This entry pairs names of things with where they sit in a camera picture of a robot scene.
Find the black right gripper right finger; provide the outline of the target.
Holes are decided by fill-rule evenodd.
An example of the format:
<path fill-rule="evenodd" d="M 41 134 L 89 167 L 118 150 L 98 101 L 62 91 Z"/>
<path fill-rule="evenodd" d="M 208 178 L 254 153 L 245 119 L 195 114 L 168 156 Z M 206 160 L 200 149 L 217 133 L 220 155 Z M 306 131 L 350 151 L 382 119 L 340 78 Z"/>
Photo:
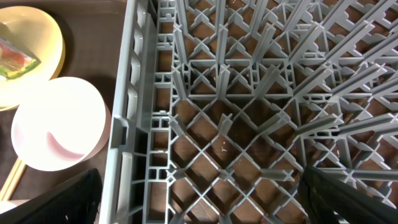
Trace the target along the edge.
<path fill-rule="evenodd" d="M 311 223 L 397 223 L 397 210 L 331 175 L 307 166 L 298 185 L 298 200 Z"/>

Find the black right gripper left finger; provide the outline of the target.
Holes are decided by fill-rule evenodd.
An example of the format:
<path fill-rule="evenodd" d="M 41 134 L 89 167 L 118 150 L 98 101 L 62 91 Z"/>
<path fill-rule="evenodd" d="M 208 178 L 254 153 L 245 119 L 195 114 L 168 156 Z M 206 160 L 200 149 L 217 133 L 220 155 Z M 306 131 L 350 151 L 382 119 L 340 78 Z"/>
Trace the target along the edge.
<path fill-rule="evenodd" d="M 98 169 L 88 169 L 1 214 L 1 224 L 92 224 L 101 202 Z"/>

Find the green snack wrapper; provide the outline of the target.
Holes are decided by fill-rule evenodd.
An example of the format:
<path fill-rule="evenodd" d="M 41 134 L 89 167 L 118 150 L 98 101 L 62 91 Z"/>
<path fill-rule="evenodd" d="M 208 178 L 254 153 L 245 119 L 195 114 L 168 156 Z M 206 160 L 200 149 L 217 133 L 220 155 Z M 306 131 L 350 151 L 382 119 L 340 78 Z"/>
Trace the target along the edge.
<path fill-rule="evenodd" d="M 41 61 L 31 57 L 1 37 L 1 76 L 6 80 L 15 80 L 35 69 Z"/>

